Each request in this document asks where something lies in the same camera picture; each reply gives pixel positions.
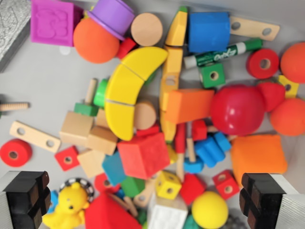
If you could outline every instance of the yellow rubber duck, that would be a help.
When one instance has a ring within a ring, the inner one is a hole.
[[[59,193],[55,211],[43,216],[42,222],[50,229],[74,229],[85,223],[84,209],[89,205],[86,191],[75,182]]]

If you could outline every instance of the purple stacking cup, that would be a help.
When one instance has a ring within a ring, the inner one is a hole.
[[[134,19],[133,10],[122,0],[99,0],[88,15],[122,41]]]

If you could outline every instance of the green cube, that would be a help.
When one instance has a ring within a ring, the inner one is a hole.
[[[142,179],[127,177],[121,183],[121,188],[126,196],[133,198],[144,190],[145,183]]]
[[[204,88],[225,84],[224,67],[222,63],[200,67],[201,82]]]

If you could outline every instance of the red foam cube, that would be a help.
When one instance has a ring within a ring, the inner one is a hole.
[[[193,141],[201,141],[207,138],[208,128],[204,120],[199,119],[192,122],[192,138]]]
[[[129,142],[118,143],[125,174],[139,179],[149,179],[170,164],[163,133],[133,137]]]
[[[79,166],[79,161],[77,159],[78,151],[75,146],[71,146],[57,154],[55,154],[55,158],[58,164],[61,166],[63,171],[67,171],[76,166]]]
[[[187,205],[190,205],[205,190],[206,183],[204,181],[201,181],[195,174],[185,174],[180,195]]]
[[[213,177],[214,184],[219,194],[224,199],[229,199],[239,193],[239,187],[230,170],[225,170]]]

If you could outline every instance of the orange ball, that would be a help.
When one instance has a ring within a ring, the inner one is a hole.
[[[78,54],[92,63],[104,63],[111,60],[120,47],[119,39],[91,18],[82,20],[76,26],[73,41]]]
[[[270,114],[273,128],[283,135],[297,136],[305,132],[305,102],[286,99]]]
[[[283,54],[281,70],[295,83],[305,83],[305,42],[294,44]]]

